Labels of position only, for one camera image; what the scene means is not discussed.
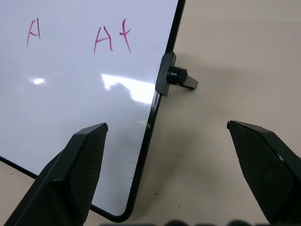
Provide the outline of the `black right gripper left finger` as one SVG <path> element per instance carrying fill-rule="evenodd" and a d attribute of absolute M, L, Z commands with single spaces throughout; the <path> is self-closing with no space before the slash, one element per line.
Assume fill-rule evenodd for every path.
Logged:
<path fill-rule="evenodd" d="M 75 133 L 41 171 L 7 226 L 82 226 L 98 184 L 108 125 Z"/>

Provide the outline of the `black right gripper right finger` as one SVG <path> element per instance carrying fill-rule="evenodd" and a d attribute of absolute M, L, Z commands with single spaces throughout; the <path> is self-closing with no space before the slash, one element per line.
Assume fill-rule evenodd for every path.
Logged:
<path fill-rule="evenodd" d="M 269 223 L 301 221 L 301 159 L 273 131 L 240 121 L 227 129 L 244 178 Z"/>

